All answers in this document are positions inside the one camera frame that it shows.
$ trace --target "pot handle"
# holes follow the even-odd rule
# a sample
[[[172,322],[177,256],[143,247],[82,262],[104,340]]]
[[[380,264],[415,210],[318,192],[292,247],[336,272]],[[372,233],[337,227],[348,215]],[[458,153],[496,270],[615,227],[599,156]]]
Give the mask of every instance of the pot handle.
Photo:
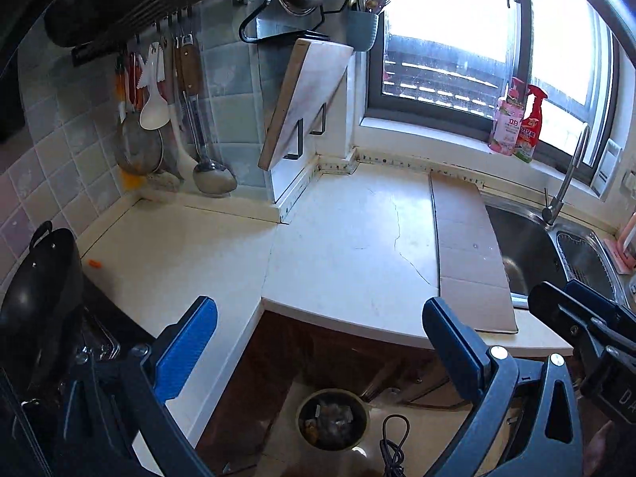
[[[36,243],[51,231],[53,231],[53,223],[51,221],[43,222],[37,226],[36,232],[33,233],[33,237],[31,237],[31,241],[29,242],[29,251],[33,250]]]

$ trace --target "window glass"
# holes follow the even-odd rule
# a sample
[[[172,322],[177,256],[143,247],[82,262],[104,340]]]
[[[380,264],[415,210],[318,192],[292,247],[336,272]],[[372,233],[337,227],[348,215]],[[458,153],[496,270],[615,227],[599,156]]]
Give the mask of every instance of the window glass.
[[[573,154],[583,122],[593,127],[589,163],[599,128],[597,106],[607,103],[607,27],[586,0],[532,0],[532,84],[548,94],[541,140]]]
[[[506,0],[391,0],[383,94],[492,118],[511,75]]]

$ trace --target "cutting board rack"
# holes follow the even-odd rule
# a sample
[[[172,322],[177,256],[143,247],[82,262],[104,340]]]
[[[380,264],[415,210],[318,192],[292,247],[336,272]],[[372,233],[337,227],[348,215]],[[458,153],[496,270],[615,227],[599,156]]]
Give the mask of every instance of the cutting board rack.
[[[323,103],[322,107],[320,108],[320,113],[322,114],[322,127],[320,128],[319,131],[309,131],[309,134],[311,134],[312,136],[322,136],[324,134],[325,131],[325,126],[327,123],[327,103]],[[284,155],[282,159],[291,159],[291,160],[297,160],[300,159],[301,156],[303,155],[303,137],[304,137],[304,119],[300,119],[298,120],[298,122],[296,122],[296,127],[295,127],[296,132],[298,133],[298,146],[297,146],[297,150],[296,150],[296,154],[292,154],[291,152]]]

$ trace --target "cardboard sheet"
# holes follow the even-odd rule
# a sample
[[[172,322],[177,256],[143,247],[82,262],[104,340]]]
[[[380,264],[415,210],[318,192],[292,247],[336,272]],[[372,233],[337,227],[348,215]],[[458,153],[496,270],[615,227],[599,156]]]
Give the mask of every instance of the cardboard sheet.
[[[517,333],[497,237],[478,188],[431,174],[440,261],[440,296],[482,332]]]

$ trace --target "sink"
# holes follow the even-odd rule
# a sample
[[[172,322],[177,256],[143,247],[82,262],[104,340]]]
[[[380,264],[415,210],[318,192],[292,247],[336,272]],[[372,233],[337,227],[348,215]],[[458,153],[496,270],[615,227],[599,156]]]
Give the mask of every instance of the sink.
[[[543,227],[511,211],[490,206],[486,206],[486,211],[512,294],[525,297],[542,281],[560,288],[565,286],[565,268]]]
[[[614,267],[592,230],[561,216],[547,226],[533,208],[489,194],[482,198],[515,308],[528,308],[527,296],[536,284],[549,281],[562,289],[570,280],[629,308]]]
[[[567,268],[574,278],[593,288],[603,297],[616,301],[612,281],[603,261],[585,239],[572,233],[559,231],[556,234],[556,244],[563,253]]]

